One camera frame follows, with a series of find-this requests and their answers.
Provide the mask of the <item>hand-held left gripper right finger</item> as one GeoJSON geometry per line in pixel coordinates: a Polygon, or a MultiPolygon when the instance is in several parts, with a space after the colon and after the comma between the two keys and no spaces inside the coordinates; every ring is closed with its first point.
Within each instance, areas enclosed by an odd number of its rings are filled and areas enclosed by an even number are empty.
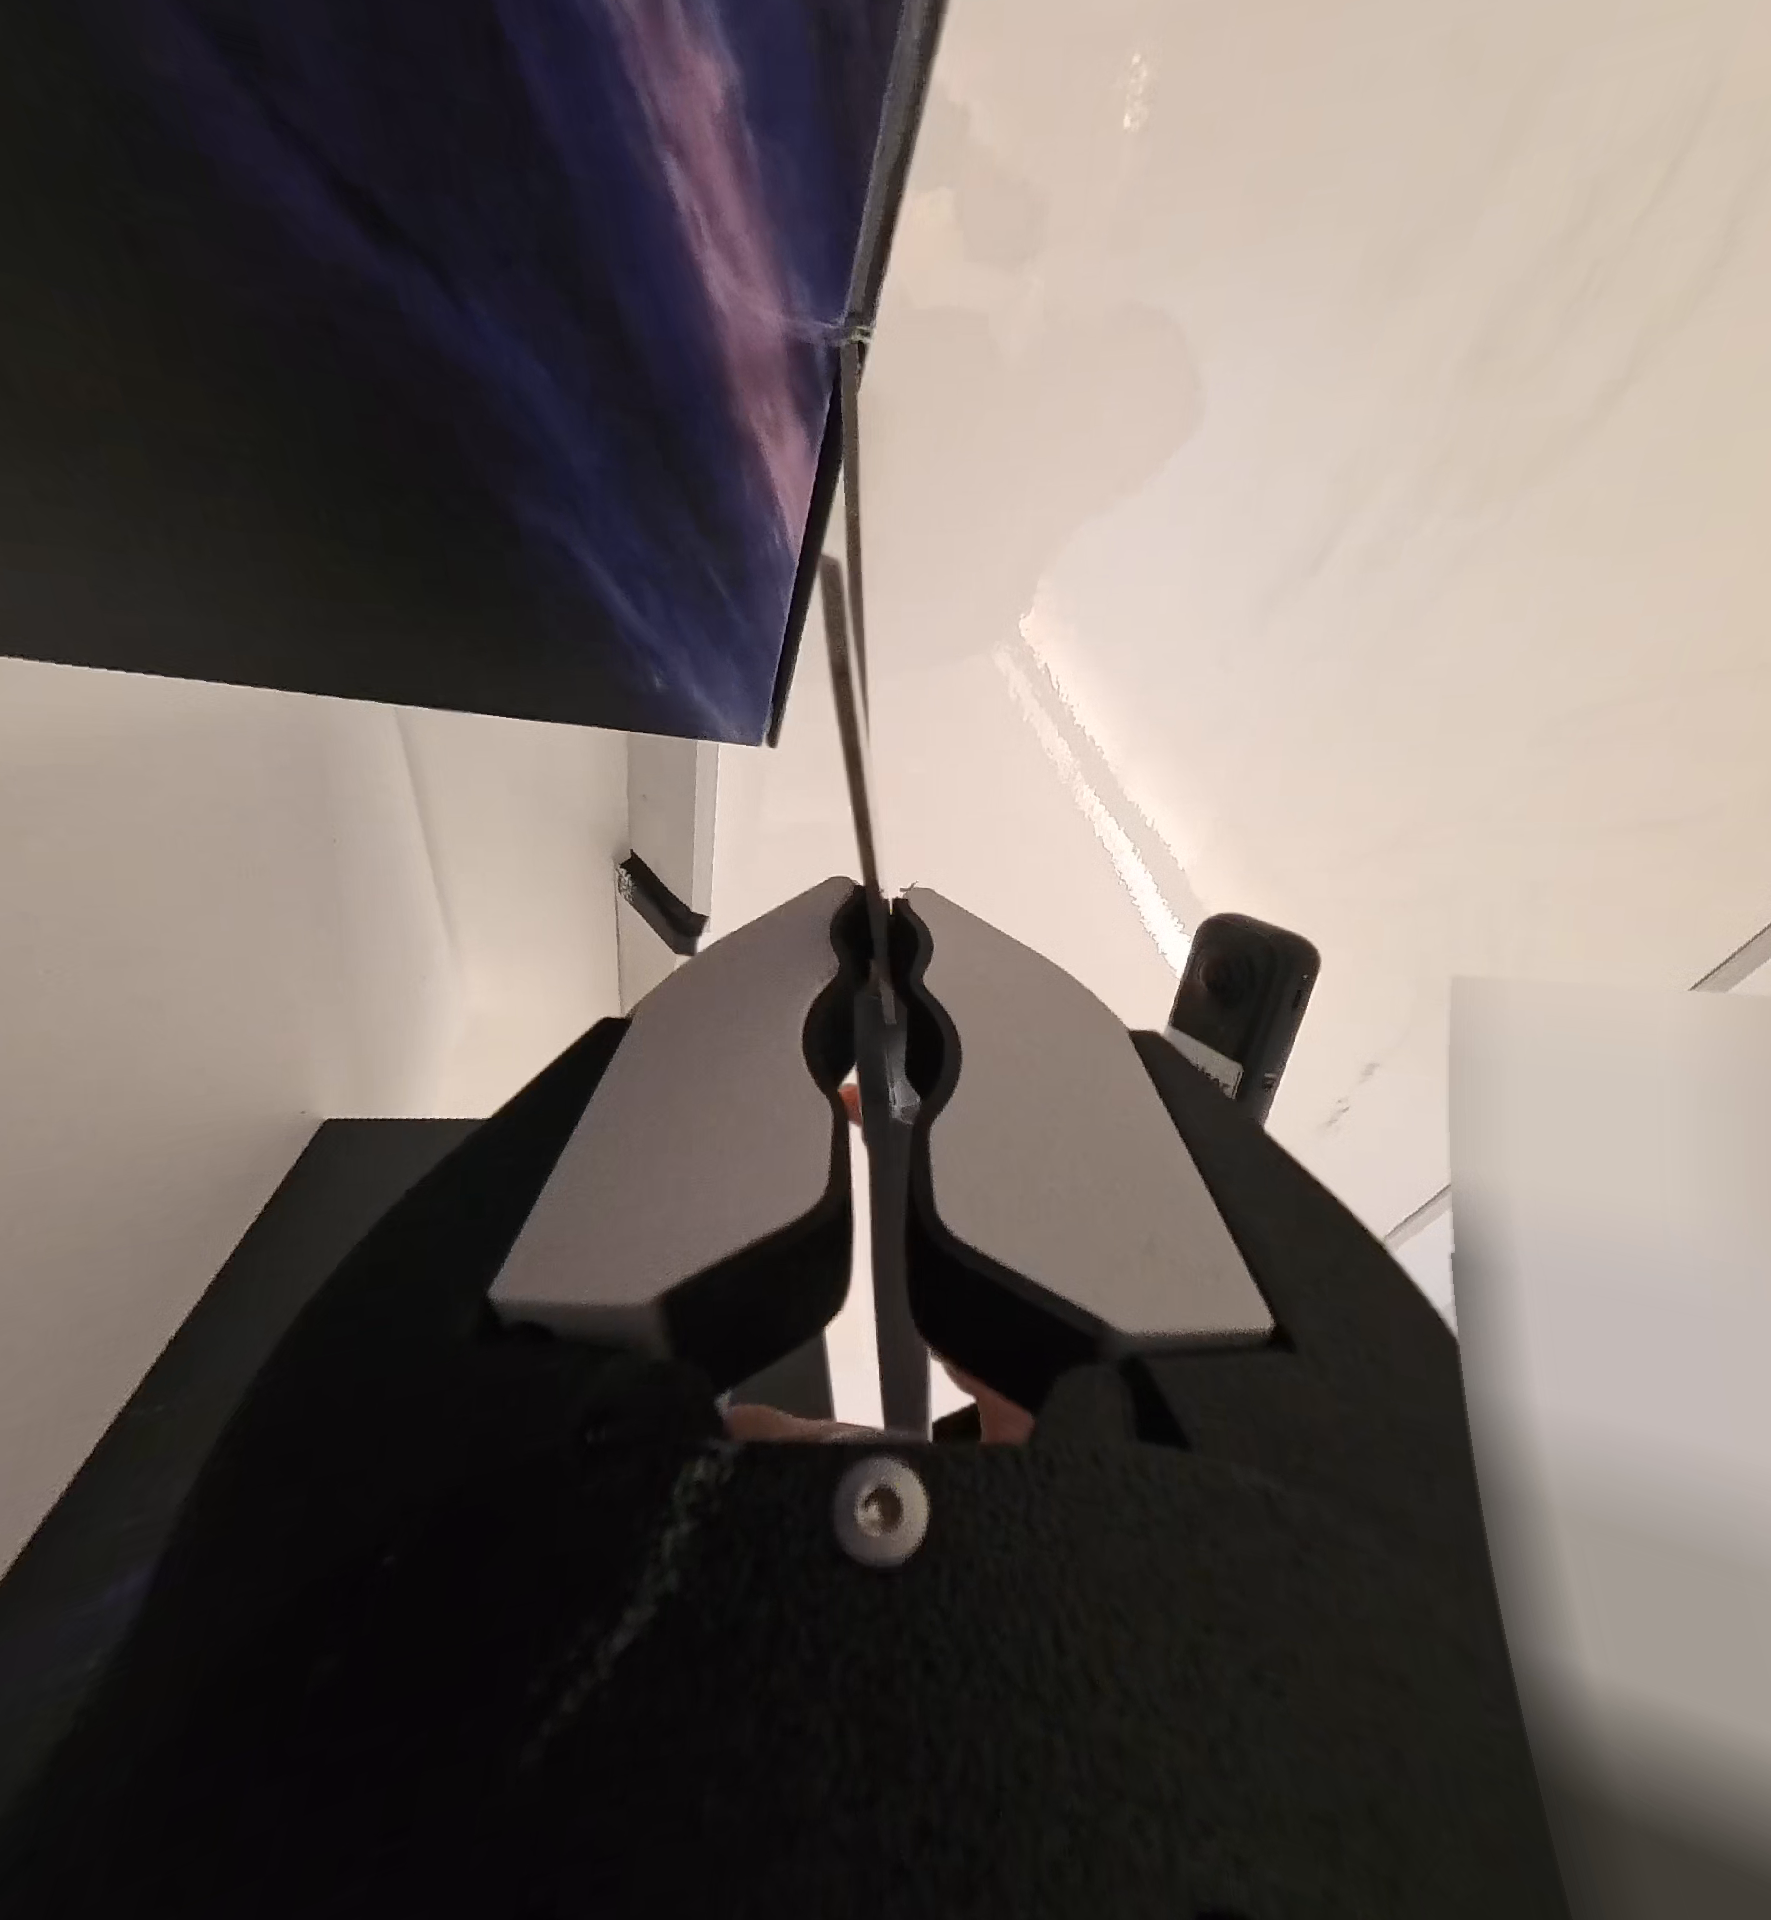
{"type": "Polygon", "coordinates": [[[907,1182],[925,1342],[1032,1411],[1096,1362],[1250,1350],[1277,1322],[1132,1032],[1081,982],[911,887],[906,993],[937,1030],[907,1182]]]}

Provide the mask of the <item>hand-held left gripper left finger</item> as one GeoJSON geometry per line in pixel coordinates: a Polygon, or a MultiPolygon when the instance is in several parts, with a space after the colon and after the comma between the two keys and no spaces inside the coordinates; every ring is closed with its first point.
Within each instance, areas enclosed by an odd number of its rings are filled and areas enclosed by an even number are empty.
{"type": "Polygon", "coordinates": [[[823,880],[645,996],[491,1288],[499,1322],[729,1392],[813,1342],[853,1269],[863,895],[823,880]]]}

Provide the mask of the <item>grey and orange scissors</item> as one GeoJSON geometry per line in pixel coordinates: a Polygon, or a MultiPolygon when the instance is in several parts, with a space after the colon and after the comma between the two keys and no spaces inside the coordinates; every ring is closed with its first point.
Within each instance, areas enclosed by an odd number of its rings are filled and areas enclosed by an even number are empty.
{"type": "Polygon", "coordinates": [[[881,813],[870,755],[870,694],[860,519],[860,373],[870,327],[849,313],[839,330],[839,497],[842,559],[819,557],[825,665],[846,798],[859,855],[864,925],[863,984],[855,1002],[860,1134],[867,1150],[870,1298],[883,1423],[915,1438],[930,1430],[927,1356],[913,1325],[906,1225],[918,1094],[906,1070],[907,1025],[892,953],[881,813]]]}

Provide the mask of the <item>black box with purple print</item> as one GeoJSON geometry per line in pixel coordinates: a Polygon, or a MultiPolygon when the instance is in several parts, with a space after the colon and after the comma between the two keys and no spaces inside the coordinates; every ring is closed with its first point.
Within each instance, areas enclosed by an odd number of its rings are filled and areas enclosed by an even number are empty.
{"type": "Polygon", "coordinates": [[[0,658],[773,740],[944,13],[0,1],[0,658]]]}

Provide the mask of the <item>person's left hand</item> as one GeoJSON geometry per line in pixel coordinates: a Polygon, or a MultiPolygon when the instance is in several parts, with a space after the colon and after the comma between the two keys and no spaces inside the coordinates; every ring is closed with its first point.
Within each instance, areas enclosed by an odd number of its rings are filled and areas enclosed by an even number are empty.
{"type": "MultiPolygon", "coordinates": [[[[1032,1438],[1036,1429],[1032,1411],[994,1392],[953,1361],[940,1355],[931,1355],[931,1361],[970,1404],[969,1411],[956,1407],[937,1420],[927,1437],[931,1443],[1023,1447],[1032,1438]]],[[[836,1418],[807,1418],[764,1404],[723,1406],[721,1421],[727,1438],[742,1445],[910,1445],[913,1441],[907,1430],[860,1427],[836,1418]]]]}

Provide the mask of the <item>glossy white panel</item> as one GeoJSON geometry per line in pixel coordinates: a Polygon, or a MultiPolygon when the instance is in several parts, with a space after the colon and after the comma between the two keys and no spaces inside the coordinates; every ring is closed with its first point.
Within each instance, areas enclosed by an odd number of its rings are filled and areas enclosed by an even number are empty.
{"type": "Polygon", "coordinates": [[[1133,1025],[1304,933],[1400,1235],[1450,980],[1771,923],[1771,3],[951,3],[860,501],[892,886],[1133,1025]]]}

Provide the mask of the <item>black bracket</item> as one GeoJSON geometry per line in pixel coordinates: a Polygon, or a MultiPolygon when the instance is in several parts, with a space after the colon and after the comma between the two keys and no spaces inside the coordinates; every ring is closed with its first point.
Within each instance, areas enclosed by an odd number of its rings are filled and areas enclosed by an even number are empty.
{"type": "Polygon", "coordinates": [[[689,959],[704,946],[706,912],[682,899],[641,852],[631,851],[618,863],[615,895],[674,956],[689,959]]]}

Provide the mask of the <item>aluminium frame post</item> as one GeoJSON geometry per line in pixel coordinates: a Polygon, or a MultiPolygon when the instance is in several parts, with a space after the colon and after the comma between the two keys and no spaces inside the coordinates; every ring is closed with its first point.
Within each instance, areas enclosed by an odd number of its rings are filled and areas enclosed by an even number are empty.
{"type": "MultiPolygon", "coordinates": [[[[707,740],[632,733],[625,740],[627,840],[682,899],[706,912],[713,895],[719,751],[707,740]]],[[[646,996],[685,959],[656,943],[615,897],[618,977],[625,1005],[646,996]]]]}

